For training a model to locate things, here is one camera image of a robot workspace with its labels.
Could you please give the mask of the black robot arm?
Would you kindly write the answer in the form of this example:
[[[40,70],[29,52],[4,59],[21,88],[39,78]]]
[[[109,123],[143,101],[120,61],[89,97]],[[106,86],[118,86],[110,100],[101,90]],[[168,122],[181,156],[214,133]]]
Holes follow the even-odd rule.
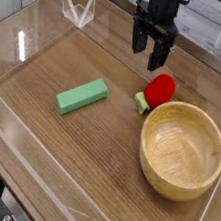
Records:
[[[179,30],[174,22],[181,4],[191,0],[136,0],[133,16],[132,50],[134,54],[146,49],[148,38],[155,44],[149,56],[148,70],[162,67],[172,51]]]

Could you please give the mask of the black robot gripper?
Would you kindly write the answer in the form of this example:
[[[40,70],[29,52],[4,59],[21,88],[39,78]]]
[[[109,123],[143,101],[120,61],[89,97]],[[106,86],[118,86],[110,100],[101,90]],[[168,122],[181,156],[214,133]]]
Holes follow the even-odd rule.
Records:
[[[178,36],[174,22],[180,5],[164,1],[136,0],[133,16],[132,50],[135,54],[146,49],[147,38],[154,39],[154,50],[149,56],[148,70],[154,71],[165,64]]]

